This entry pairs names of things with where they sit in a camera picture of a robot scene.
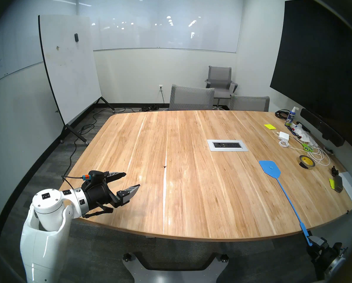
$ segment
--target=sticky note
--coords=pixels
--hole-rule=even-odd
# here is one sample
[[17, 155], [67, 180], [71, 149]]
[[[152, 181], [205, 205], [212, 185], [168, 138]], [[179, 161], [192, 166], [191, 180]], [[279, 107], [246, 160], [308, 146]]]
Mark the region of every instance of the sticky note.
[[329, 183], [330, 183], [330, 185], [331, 185], [331, 188], [332, 188], [332, 189], [335, 189], [335, 181], [330, 178], [330, 179], [329, 179]]
[[264, 125], [266, 126], [269, 130], [275, 130], [276, 127], [273, 127], [271, 124], [268, 124], [268, 125]]

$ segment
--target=office chair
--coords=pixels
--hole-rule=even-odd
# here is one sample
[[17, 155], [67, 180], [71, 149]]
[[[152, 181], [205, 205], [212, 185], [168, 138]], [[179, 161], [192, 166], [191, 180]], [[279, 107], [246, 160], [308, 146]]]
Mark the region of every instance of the office chair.
[[251, 97], [238, 96], [233, 94], [231, 97], [231, 111], [269, 111], [269, 96]]
[[170, 111], [213, 109], [214, 88], [194, 88], [172, 84]]
[[[214, 98], [218, 99], [217, 109], [219, 110], [219, 101], [221, 99], [231, 99], [235, 92], [237, 84], [231, 81], [231, 67], [212, 67], [209, 66], [209, 76], [205, 80], [206, 88], [215, 88]], [[230, 91], [231, 84], [235, 84], [234, 90]]]

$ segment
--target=white charger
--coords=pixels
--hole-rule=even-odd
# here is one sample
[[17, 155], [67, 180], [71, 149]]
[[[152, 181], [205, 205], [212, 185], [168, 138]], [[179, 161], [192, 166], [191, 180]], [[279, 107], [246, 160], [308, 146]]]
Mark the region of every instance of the white charger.
[[286, 141], [286, 142], [289, 142], [289, 134], [288, 133], [284, 133], [284, 132], [279, 132], [278, 133], [278, 138], [280, 140], [283, 140], [283, 141]]

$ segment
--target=white cable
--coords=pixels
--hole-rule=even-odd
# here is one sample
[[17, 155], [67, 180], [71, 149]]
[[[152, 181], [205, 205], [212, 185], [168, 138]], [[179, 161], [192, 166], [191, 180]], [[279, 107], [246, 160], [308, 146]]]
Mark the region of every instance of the white cable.
[[[291, 147], [289, 142], [288, 141], [285, 141], [285, 140], [281, 140], [278, 142], [278, 144], [283, 147], [283, 148], [291, 148], [291, 149], [295, 149], [295, 150], [300, 150], [300, 151], [303, 151], [303, 152], [306, 152], [305, 150], [303, 149], [298, 149], [298, 148], [294, 148], [294, 147]], [[322, 166], [329, 166], [331, 164], [331, 159], [329, 158], [328, 154], [325, 153], [322, 149], [319, 148], [318, 145], [309, 145], [309, 147], [315, 151], [315, 149], [317, 149], [318, 151], [317, 152], [307, 152], [307, 156], [310, 157], [311, 159], [313, 159], [316, 163], [322, 165]], [[327, 156], [328, 158], [328, 164], [322, 164], [320, 163], [319, 161], [322, 161], [325, 156], [324, 154]]]

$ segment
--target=caster wheel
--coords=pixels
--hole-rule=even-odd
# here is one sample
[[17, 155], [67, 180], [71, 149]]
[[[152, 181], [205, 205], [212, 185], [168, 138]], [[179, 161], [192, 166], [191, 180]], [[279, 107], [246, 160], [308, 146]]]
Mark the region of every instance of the caster wheel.
[[227, 263], [228, 262], [228, 255], [221, 255], [220, 256], [220, 261], [222, 263]]
[[123, 260], [125, 262], [131, 261], [131, 254], [124, 254], [123, 255]]

